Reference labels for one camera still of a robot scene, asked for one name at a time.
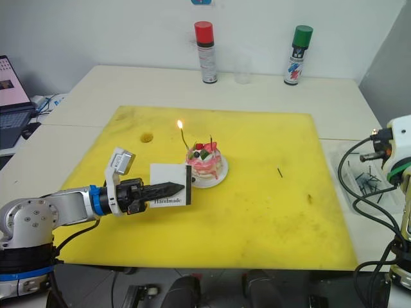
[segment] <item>green cap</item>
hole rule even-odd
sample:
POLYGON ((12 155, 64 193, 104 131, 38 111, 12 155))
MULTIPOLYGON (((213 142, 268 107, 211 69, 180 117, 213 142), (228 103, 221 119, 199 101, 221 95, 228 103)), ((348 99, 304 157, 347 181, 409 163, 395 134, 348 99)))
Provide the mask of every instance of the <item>green cap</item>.
POLYGON ((300 25, 295 27, 293 45, 299 47, 308 47, 312 34, 313 28, 309 26, 300 25))

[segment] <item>wire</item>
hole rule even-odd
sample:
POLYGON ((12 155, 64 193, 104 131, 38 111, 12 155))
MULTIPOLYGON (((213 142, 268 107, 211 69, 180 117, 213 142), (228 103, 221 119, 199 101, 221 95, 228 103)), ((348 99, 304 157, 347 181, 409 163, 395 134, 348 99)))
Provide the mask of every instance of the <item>wire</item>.
POLYGON ((182 277, 181 273, 178 271, 177 268, 175 268, 174 271, 175 271, 177 274, 179 274, 180 277, 182 277))
POLYGON ((85 228, 83 230, 80 230, 74 234, 71 234, 67 239, 65 239, 60 245, 57 246, 56 248, 56 256, 60 254, 61 249, 72 239, 74 239, 75 237, 78 237, 79 235, 82 235, 84 233, 86 233, 87 231, 90 231, 94 228, 96 228, 98 225, 100 224, 100 220, 96 220, 96 222, 93 224, 93 226, 85 228))
MULTIPOLYGON (((384 250, 383 255, 381 256, 380 262, 385 262, 387 260, 388 254, 391 251, 392 246, 394 246, 395 241, 391 241, 386 249, 384 250)), ((370 303, 370 306, 373 307, 374 306, 374 299, 372 297, 372 294, 374 293, 374 285, 375 285, 375 279, 377 277, 378 272, 380 271, 381 267, 383 266, 383 264, 379 264, 374 268, 374 271, 371 275, 371 279, 370 282, 368 284, 368 301, 370 303)))
MULTIPOLYGON (((394 219, 394 217, 392 217, 392 215, 390 213, 388 213, 384 208, 380 207, 379 205, 375 204, 374 202, 371 202, 370 200, 368 200, 367 198, 370 196, 374 196, 376 194, 382 194, 382 193, 387 193, 389 191, 393 191, 395 189, 397 189, 396 186, 393 187, 389 187, 388 189, 383 189, 381 191, 378 192, 374 192, 374 193, 370 193, 367 194, 365 196, 359 196, 357 195, 354 191, 352 191, 344 182, 343 178, 342 178, 342 166, 344 165, 345 160, 347 159, 347 157, 352 154, 352 152, 360 147, 362 144, 365 144, 366 142, 371 141, 371 138, 366 138, 362 141, 360 141, 359 143, 355 144, 353 147, 351 147, 341 158, 340 164, 338 165, 338 179, 340 180, 340 183, 342 185, 342 187, 351 195, 354 196, 356 199, 353 202, 353 208, 355 211, 357 211, 357 213, 365 216, 366 218, 369 218, 385 227, 387 227, 388 229, 390 229, 391 231, 393 231, 401 240, 402 243, 402 249, 406 250, 407 249, 407 242, 405 241, 404 237, 401 234, 401 231, 399 229, 399 226, 397 224, 397 221, 394 219), (364 211, 362 211, 361 209, 358 208, 358 203, 360 201, 365 202, 366 204, 370 205, 371 207, 375 208, 376 210, 380 211, 381 213, 383 213, 392 224, 387 223, 386 221, 376 218, 364 211)), ((391 261, 386 261, 388 254, 391 251, 392 246, 394 245, 395 241, 391 241, 388 246, 386 247, 386 249, 383 252, 383 255, 381 256, 381 259, 379 261, 369 261, 369 262, 364 262, 361 263, 360 265, 358 265, 356 267, 356 269, 354 270, 354 275, 353 275, 353 279, 354 279, 354 288, 355 291, 357 292, 358 297, 360 298, 361 302, 363 303, 364 306, 366 307, 370 307, 373 308, 374 306, 374 299, 373 299, 373 290, 374 290, 374 285, 375 285, 375 279, 377 277, 377 274, 379 273, 381 267, 383 265, 390 265, 390 264, 396 264, 401 260, 401 257, 396 257, 394 260, 391 261), (364 297, 360 286, 358 285, 358 275, 360 273, 360 270, 366 266, 372 266, 375 265, 376 267, 374 268, 374 271, 372 272, 370 281, 368 283, 368 293, 367 293, 367 298, 364 297)))
POLYGON ((111 294, 111 308, 114 308, 114 285, 116 284, 117 277, 118 277, 118 271, 116 271, 114 273, 113 281, 111 283, 111 292, 110 292, 110 294, 111 294))
POLYGON ((41 107, 41 108, 38 110, 38 112, 41 112, 46 105, 47 105, 47 109, 46 109, 46 110, 48 110, 48 108, 50 107, 50 101, 51 101, 54 97, 56 97, 56 96, 58 96, 58 94, 54 94, 54 95, 50 96, 49 98, 46 98, 47 103, 46 103, 43 107, 41 107))
POLYGON ((64 301, 60 290, 58 290, 56 276, 54 275, 53 271, 49 273, 49 280, 50 280, 50 286, 51 286, 51 293, 55 297, 55 300, 57 301, 58 306, 60 306, 60 308, 69 308, 69 306, 67 306, 66 302, 64 301))

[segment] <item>blue ring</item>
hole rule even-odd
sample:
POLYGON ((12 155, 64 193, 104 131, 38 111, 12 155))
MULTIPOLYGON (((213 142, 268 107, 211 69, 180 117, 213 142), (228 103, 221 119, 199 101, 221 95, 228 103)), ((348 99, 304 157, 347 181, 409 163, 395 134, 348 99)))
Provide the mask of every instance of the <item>blue ring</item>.
POLYGON ((34 271, 25 271, 24 273, 17 274, 2 274, 0 275, 0 281, 13 281, 19 279, 26 279, 31 277, 43 276, 54 270, 54 265, 48 266, 47 268, 35 269, 34 271))
POLYGON ((92 200, 94 211, 97 213, 97 215, 104 216, 105 214, 100 206, 100 188, 96 187, 95 185, 90 185, 89 194, 92 200))

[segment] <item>candle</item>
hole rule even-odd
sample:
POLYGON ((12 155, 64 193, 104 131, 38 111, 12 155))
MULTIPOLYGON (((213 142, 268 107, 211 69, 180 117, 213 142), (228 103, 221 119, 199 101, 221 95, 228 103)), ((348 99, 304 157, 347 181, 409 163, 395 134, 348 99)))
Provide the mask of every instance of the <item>candle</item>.
POLYGON ((186 143, 186 141, 184 140, 184 133, 182 131, 182 122, 180 120, 177 121, 177 126, 180 128, 181 130, 181 138, 182 138, 182 142, 184 142, 184 144, 186 145, 186 149, 188 150, 188 145, 186 143))

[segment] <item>gray wall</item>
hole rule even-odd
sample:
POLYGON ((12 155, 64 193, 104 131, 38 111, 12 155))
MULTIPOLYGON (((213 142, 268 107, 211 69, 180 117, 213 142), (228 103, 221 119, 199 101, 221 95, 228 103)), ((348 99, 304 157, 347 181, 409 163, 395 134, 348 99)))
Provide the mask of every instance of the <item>gray wall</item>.
POLYGON ((411 114, 411 0, 399 13, 360 90, 382 126, 411 114))

